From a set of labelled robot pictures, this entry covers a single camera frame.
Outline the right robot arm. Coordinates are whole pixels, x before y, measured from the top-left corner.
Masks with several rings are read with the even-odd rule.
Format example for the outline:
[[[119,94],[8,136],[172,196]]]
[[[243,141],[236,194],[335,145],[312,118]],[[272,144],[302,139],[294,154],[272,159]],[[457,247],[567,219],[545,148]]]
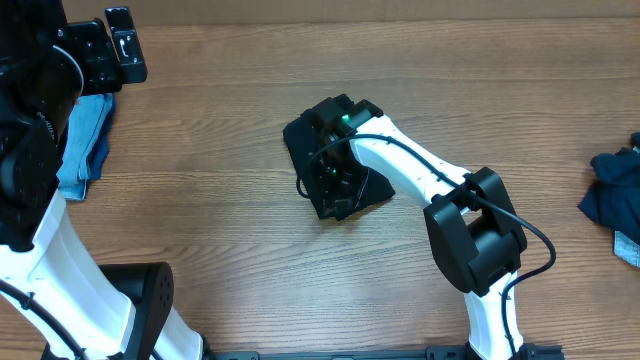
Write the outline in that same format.
[[[525,358],[513,295],[527,240],[501,178],[438,158],[367,100],[330,97],[305,114],[318,146],[305,186],[323,213],[365,206],[378,176],[400,187],[423,209],[440,272],[464,295],[469,356]]]

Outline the black garment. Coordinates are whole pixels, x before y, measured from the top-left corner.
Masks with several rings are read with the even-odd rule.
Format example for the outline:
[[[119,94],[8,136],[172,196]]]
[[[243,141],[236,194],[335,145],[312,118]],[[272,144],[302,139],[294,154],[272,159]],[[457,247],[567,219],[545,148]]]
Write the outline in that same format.
[[[283,138],[296,170],[296,174],[300,177],[301,183],[305,186],[307,198],[314,206],[318,218],[321,220],[335,218],[323,215],[323,206],[320,196],[317,194],[317,191],[313,186],[311,165],[308,166],[311,157],[321,148],[318,134],[312,127],[312,112],[310,109],[303,112],[299,118],[284,128]],[[369,178],[364,189],[362,203],[356,212],[361,211],[366,207],[383,203],[395,195],[395,190],[383,175],[370,168],[367,169],[369,170]]]

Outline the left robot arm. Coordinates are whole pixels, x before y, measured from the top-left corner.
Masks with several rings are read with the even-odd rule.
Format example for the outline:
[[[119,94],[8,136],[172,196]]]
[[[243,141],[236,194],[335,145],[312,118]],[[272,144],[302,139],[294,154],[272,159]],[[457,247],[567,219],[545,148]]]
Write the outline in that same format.
[[[170,266],[97,264],[59,189],[78,100],[146,77],[127,7],[72,23],[59,0],[2,3],[1,294],[44,336],[46,359],[212,357],[174,308]]]

